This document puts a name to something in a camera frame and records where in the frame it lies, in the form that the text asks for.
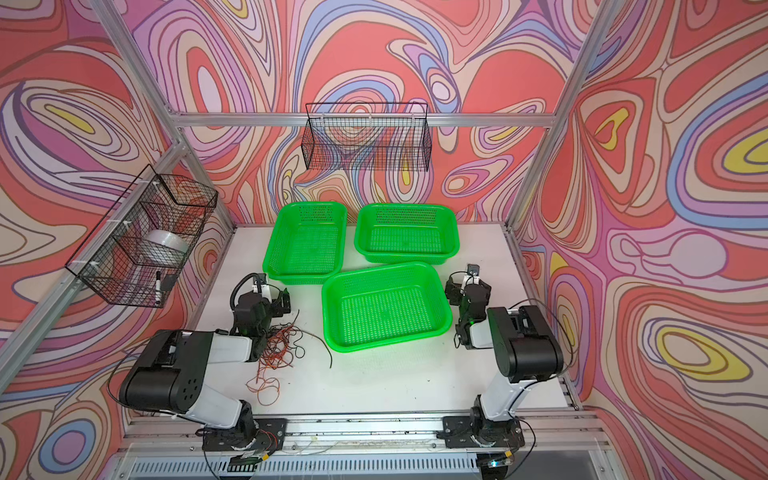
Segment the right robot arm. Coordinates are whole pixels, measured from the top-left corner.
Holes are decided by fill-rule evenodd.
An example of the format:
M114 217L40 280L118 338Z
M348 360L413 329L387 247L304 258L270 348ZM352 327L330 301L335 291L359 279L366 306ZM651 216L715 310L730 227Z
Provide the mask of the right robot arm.
M454 347L488 350L497 372L468 414L445 416L438 437L451 449L505 448L525 445L517 410L533 387L565 369L562 348L541 309L529 299L511 307L490 305L492 287L467 273L461 282L448 279L445 295L459 309Z

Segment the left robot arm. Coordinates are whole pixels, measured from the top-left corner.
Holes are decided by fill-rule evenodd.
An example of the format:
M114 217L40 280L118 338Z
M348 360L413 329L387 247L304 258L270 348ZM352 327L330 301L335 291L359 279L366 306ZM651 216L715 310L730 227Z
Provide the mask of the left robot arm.
M133 410L197 423L205 453L253 452L262 458L282 449L287 421L257 421L248 401L216 390L205 377L211 365L257 364L272 320L291 311L290 295L281 291L271 299L249 291L231 299L230 307L228 331L158 331L122 381L118 400Z

